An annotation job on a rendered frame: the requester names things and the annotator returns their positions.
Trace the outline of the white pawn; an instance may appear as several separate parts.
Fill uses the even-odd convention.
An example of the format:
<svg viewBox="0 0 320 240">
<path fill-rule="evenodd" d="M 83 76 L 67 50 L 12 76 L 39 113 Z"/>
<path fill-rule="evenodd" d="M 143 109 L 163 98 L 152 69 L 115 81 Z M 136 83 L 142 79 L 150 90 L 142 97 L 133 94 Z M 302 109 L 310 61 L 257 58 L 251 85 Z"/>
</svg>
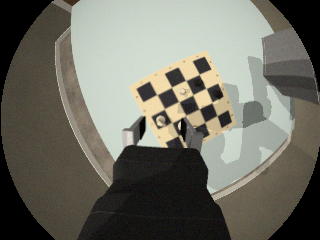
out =
<svg viewBox="0 0 320 240">
<path fill-rule="evenodd" d="M 182 87 L 178 89 L 178 94 L 179 94 L 179 95 L 184 95 L 185 92 L 186 92 L 185 89 L 182 88 Z"/>
</svg>

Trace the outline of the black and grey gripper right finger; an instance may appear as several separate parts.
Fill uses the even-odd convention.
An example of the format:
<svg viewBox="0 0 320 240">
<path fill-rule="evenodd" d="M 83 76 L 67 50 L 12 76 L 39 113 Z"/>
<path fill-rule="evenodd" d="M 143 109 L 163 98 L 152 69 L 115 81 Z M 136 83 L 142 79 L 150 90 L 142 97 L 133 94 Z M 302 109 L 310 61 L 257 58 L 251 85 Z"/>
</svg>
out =
<svg viewBox="0 0 320 240">
<path fill-rule="evenodd" d="M 187 118 L 181 118 L 180 133 L 187 148 L 195 148 L 201 152 L 204 134 L 197 132 Z"/>
</svg>

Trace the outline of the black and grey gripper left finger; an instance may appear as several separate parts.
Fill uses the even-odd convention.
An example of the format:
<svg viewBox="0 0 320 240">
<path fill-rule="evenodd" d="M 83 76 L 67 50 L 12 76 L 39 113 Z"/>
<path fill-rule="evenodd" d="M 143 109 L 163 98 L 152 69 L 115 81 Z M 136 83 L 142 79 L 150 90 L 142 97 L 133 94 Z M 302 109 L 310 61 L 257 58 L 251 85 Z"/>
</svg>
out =
<svg viewBox="0 0 320 240">
<path fill-rule="evenodd" d="M 137 145 L 146 131 L 146 116 L 140 116 L 130 128 L 122 130 L 123 149 L 128 145 Z"/>
</svg>

